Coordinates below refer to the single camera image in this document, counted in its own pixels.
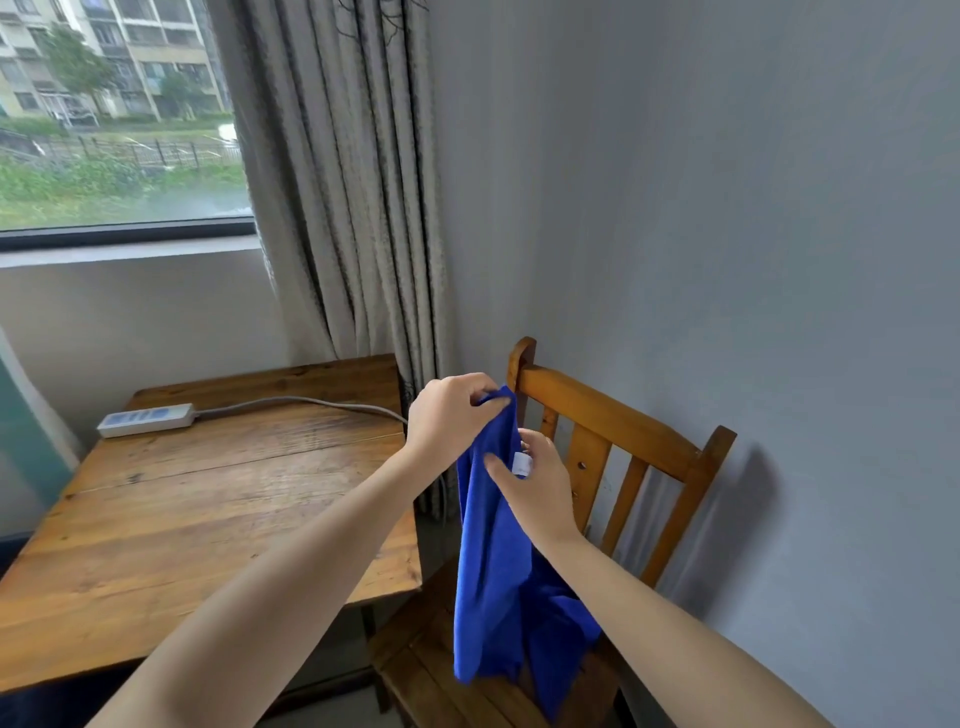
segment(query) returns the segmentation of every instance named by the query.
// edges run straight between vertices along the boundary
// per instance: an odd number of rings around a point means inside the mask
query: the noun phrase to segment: glass pane
[[[204,0],[68,4],[2,29],[0,231],[252,214]]]

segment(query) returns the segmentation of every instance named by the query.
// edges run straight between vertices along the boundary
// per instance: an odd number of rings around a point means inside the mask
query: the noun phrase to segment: wooden chair
[[[613,445],[632,456],[601,548],[613,553],[640,484],[651,466],[681,481],[683,491],[640,580],[653,587],[723,464],[736,434],[717,427],[700,450],[670,427],[560,372],[536,366],[537,342],[524,338],[510,355],[507,384],[523,422],[528,397],[543,404],[540,431],[553,437],[563,415],[575,423],[566,457],[577,525],[586,528]],[[546,726],[532,699],[529,675],[520,685],[478,678],[469,685],[453,676],[453,602],[457,559],[447,562],[370,641],[373,668],[383,679],[407,725],[420,728]],[[556,725],[583,728],[603,722],[618,689],[617,659],[601,640],[585,658]]]

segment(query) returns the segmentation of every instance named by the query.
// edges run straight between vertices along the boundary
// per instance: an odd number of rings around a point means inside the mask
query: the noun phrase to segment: right arm
[[[581,598],[679,728],[829,728],[773,672],[621,569],[577,530],[570,480],[546,437],[520,431],[533,470],[486,466],[533,545]]]

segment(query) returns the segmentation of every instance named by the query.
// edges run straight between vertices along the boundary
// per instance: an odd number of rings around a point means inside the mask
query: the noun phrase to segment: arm
[[[486,375],[430,382],[406,445],[367,480],[272,547],[147,658],[90,728],[253,726],[347,601],[413,499],[505,405],[471,401]]]
[[[577,530],[570,480],[553,444],[521,430],[533,470],[517,480],[493,455],[491,478],[534,546],[576,592],[680,728],[829,723],[773,672],[607,558]]]

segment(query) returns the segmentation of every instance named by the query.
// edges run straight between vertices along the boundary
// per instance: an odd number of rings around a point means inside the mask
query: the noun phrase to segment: towel tag
[[[533,467],[534,459],[526,452],[514,453],[514,466],[511,468],[514,475],[517,477],[526,477],[530,474],[530,471],[533,470]]]

